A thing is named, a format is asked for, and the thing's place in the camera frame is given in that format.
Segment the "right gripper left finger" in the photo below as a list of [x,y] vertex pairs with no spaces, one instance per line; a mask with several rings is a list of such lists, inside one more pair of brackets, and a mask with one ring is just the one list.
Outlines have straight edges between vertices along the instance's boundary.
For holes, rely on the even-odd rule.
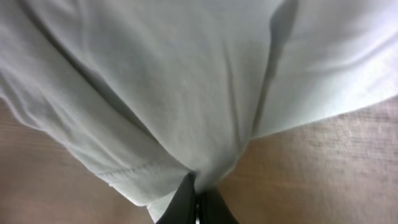
[[156,224],[196,224],[196,194],[194,174],[187,174],[169,206]]

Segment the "white t-shirt black print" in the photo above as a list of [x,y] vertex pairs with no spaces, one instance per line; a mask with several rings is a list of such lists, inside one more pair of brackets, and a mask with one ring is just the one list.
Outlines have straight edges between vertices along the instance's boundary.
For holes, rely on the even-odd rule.
[[396,94],[396,1],[1,2],[1,97],[153,220],[251,139]]

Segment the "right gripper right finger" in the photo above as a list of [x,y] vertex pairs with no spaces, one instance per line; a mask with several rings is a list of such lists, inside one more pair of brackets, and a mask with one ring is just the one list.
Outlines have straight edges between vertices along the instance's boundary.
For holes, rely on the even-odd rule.
[[239,224],[217,188],[198,196],[197,215],[200,224]]

